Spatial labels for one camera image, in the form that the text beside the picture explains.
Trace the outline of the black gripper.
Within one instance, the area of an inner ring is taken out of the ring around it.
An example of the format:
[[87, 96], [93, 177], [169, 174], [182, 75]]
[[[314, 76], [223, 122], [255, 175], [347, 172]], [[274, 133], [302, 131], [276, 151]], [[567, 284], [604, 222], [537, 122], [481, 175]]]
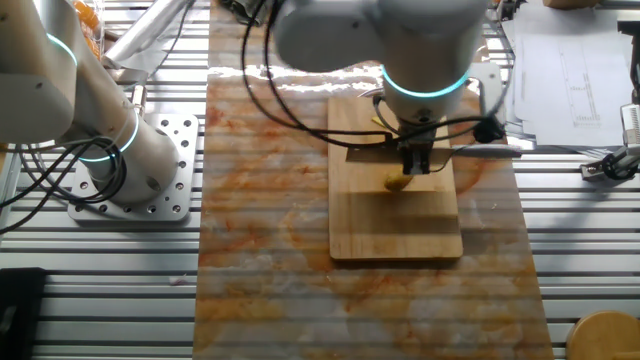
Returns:
[[399, 142], [399, 147], [409, 150], [402, 154], [403, 174], [412, 175], [414, 169], [415, 152], [415, 170], [420, 175], [426, 175], [431, 172], [431, 151], [433, 149], [436, 136], [435, 122], [428, 119], [421, 119], [417, 122], [410, 122], [401, 118], [399, 121], [399, 136], [403, 138]]

